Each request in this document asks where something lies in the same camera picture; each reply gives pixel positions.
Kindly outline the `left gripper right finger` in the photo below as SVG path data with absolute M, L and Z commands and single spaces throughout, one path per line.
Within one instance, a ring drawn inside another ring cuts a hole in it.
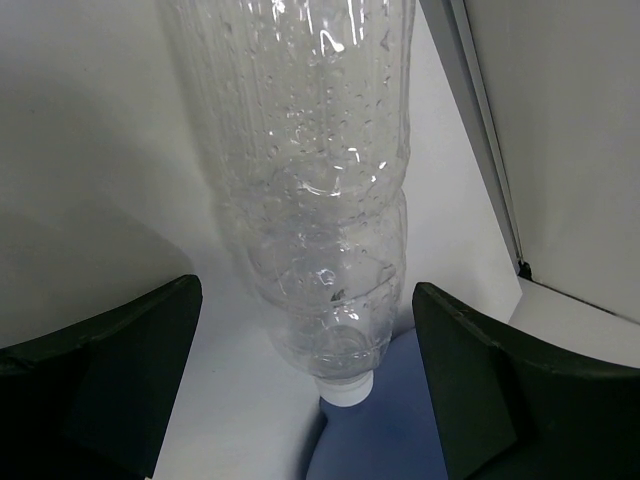
M 486 316 L 431 283 L 412 307 L 452 479 L 635 479 L 639 372 Z

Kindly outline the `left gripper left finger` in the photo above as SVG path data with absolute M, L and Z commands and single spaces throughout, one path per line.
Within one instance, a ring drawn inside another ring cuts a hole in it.
M 152 478 L 202 302 L 183 275 L 2 349 L 2 478 Z

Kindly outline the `large clear plastic bottle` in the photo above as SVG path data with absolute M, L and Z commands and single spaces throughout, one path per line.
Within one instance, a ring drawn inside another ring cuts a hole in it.
M 406 272 L 412 1 L 161 1 L 225 239 L 269 338 L 361 403 Z

